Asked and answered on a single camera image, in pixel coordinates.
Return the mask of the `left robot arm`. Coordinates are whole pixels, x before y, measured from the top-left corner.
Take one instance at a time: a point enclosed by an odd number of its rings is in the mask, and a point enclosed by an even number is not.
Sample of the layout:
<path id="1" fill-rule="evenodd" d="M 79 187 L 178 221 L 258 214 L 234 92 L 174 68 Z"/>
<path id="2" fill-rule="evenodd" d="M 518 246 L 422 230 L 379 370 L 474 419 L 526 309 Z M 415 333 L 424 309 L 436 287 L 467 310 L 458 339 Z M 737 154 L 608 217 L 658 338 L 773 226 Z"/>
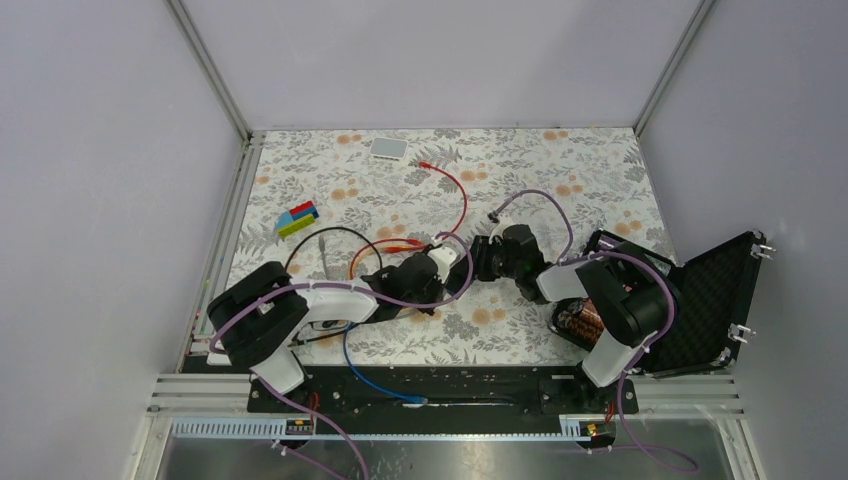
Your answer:
<path id="1" fill-rule="evenodd" d="M 393 320 L 405 308 L 431 312 L 455 259 L 445 248 L 427 248 L 397 266 L 343 282 L 298 281 L 280 262 L 268 262 L 209 304 L 215 329 L 209 349 L 267 382 L 282 408 L 299 410 L 311 387 L 289 347 L 297 333 L 326 321 Z"/>

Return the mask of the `black network switch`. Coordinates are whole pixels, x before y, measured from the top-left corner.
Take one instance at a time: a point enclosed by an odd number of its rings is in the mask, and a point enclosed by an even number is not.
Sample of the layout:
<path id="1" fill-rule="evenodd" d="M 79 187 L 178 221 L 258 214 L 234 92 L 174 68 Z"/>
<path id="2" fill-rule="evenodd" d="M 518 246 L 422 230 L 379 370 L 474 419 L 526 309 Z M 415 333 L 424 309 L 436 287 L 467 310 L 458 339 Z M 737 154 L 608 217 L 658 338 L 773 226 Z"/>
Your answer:
<path id="1" fill-rule="evenodd" d="M 458 261 L 450 269 L 450 274 L 445 283 L 445 292 L 449 296 L 462 293 L 473 283 L 474 274 L 469 273 L 469 261 L 465 257 Z"/>

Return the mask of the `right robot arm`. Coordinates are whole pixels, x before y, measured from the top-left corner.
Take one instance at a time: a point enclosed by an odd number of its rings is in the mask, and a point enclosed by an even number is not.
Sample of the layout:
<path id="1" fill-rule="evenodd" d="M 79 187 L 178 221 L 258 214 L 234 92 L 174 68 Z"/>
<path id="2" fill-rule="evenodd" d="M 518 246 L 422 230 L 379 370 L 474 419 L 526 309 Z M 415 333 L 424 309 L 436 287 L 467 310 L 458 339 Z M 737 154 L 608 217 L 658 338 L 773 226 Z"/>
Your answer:
<path id="1" fill-rule="evenodd" d="M 509 279 L 536 304 L 587 299 L 601 323 L 599 338 L 579 364 L 575 402 L 597 412 L 613 398 L 612 384 L 673 324 L 678 302 L 666 276 L 634 244 L 622 242 L 582 257 L 549 262 L 529 226 L 516 224 L 476 236 L 470 254 L 451 269 L 464 282 Z"/>

